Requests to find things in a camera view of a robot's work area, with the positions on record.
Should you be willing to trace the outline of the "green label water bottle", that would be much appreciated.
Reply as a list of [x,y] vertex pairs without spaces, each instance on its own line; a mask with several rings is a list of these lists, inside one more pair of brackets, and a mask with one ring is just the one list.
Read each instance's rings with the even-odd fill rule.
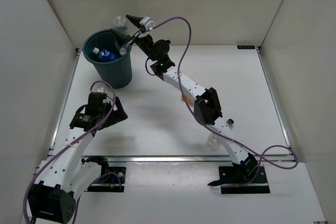
[[[127,19],[124,16],[117,16],[113,20],[113,28],[124,36],[128,35]],[[125,46],[125,42],[120,42],[120,55],[124,56],[127,52],[128,46]]]

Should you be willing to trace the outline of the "blue label water bottle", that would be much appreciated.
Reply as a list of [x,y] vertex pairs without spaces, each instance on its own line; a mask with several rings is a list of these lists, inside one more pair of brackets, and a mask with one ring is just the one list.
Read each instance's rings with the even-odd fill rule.
[[93,47],[92,53],[95,55],[96,60],[99,62],[112,62],[117,60],[117,56],[106,49]]

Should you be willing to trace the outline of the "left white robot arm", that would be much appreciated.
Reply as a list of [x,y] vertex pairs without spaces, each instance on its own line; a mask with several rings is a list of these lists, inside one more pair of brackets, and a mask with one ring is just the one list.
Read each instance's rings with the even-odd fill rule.
[[102,90],[90,92],[87,104],[79,107],[70,124],[62,149],[41,172],[28,192],[32,217],[68,223],[76,214],[82,193],[97,180],[110,176],[108,160],[103,156],[83,157],[99,130],[128,118],[119,97],[113,99]]

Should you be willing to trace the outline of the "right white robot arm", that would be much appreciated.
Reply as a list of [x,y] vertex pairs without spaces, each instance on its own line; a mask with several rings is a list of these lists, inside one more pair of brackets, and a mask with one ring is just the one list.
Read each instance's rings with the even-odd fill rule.
[[111,29],[118,43],[119,53],[125,55],[132,45],[137,45],[153,62],[150,67],[154,75],[177,88],[183,98],[189,98],[193,102],[193,108],[190,111],[195,120],[217,136],[218,141],[224,146],[231,158],[235,171],[233,177],[219,179],[209,183],[209,186],[251,183],[258,175],[260,161],[256,160],[252,150],[234,139],[231,130],[233,121],[224,120],[217,91],[214,88],[205,88],[181,72],[181,65],[175,64],[169,58],[171,42],[163,39],[154,41],[152,36],[148,34],[157,28],[151,17],[128,15],[127,19],[138,29],[132,36]]

